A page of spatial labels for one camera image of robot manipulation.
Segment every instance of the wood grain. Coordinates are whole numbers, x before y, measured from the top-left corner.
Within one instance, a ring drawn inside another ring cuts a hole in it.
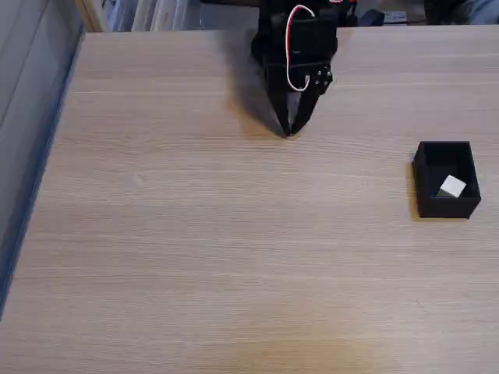
[[[248,35],[88,34],[0,372],[497,372],[498,31],[341,30],[293,139]],[[425,139],[471,141],[470,221],[414,216]]]

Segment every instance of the open black box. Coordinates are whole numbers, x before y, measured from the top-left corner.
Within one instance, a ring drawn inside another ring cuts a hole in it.
[[[469,218],[482,199],[469,142],[421,142],[412,169],[422,218]],[[458,198],[437,196],[448,175],[466,183]]]

